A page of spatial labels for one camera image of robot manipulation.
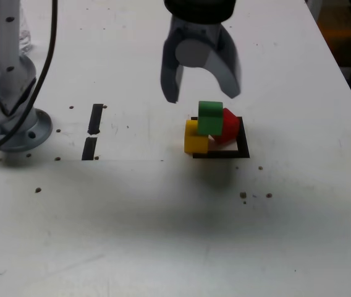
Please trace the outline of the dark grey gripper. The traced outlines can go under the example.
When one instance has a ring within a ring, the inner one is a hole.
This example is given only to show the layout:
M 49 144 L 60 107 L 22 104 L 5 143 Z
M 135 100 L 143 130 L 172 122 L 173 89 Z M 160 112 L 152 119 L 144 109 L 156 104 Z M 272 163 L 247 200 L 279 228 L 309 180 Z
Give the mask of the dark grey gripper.
M 229 98 L 241 92 L 237 48 L 222 23 L 198 24 L 171 16 L 161 65 L 161 88 L 169 103 L 178 102 L 184 66 L 210 72 Z

